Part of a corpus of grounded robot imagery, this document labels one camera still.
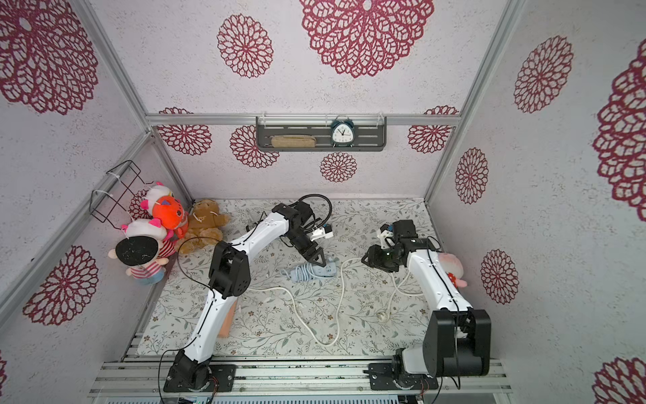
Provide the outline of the light blue power strip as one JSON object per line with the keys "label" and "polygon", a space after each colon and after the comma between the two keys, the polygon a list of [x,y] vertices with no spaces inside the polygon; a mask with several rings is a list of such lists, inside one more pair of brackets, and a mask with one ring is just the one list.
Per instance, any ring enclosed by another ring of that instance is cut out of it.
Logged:
{"label": "light blue power strip", "polygon": [[336,260],[327,261],[325,266],[307,263],[303,266],[303,274],[306,279],[329,279],[336,277]]}

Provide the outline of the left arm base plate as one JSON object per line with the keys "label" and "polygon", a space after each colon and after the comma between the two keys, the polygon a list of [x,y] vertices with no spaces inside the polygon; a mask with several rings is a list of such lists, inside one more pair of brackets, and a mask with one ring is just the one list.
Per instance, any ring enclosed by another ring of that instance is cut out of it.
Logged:
{"label": "left arm base plate", "polygon": [[236,377],[235,365],[173,364],[163,386],[163,392],[231,392]]}

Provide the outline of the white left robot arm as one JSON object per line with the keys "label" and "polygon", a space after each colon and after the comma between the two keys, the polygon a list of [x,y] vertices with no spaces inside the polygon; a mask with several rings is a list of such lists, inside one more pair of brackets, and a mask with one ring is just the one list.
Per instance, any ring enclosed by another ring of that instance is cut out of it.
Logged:
{"label": "white left robot arm", "polygon": [[316,242],[319,238],[316,232],[325,228],[330,217],[316,219],[306,203],[309,198],[323,199],[329,205],[328,210],[332,211],[331,202],[324,195],[305,195],[291,204],[276,205],[252,230],[234,241],[221,241],[215,245],[205,307],[188,344],[175,356],[184,368],[180,373],[185,377],[193,376],[210,362],[215,340],[232,304],[251,284],[250,263],[274,240],[286,237],[289,246],[308,264],[326,266],[326,256]]}

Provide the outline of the orange power strip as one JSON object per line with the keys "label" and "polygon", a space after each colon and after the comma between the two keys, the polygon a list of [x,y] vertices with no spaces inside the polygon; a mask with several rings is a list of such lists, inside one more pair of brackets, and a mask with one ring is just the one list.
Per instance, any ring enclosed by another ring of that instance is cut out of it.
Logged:
{"label": "orange power strip", "polygon": [[223,324],[218,334],[219,338],[228,338],[230,336],[230,330],[233,324],[236,308],[237,308],[237,302],[235,301],[230,307],[230,310],[228,311],[225,317],[225,320],[223,321]]}

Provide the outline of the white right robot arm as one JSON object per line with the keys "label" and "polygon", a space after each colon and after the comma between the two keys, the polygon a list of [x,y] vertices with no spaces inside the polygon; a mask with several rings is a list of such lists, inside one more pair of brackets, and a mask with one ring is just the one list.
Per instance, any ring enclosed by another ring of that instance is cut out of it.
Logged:
{"label": "white right robot arm", "polygon": [[430,318],[421,345],[401,348],[393,358],[393,377],[485,376],[491,363],[492,322],[462,296],[464,269],[456,256],[442,251],[430,237],[417,233],[412,220],[385,224],[378,231],[380,243],[362,257],[371,269],[394,274],[406,269],[419,284],[430,307]]}

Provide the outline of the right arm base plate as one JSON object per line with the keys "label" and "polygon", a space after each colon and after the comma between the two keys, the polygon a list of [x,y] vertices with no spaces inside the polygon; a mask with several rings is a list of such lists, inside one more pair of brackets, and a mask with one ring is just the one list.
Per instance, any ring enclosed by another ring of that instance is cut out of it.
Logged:
{"label": "right arm base plate", "polygon": [[427,375],[409,374],[392,363],[369,363],[363,372],[372,391],[435,391],[439,382]]}

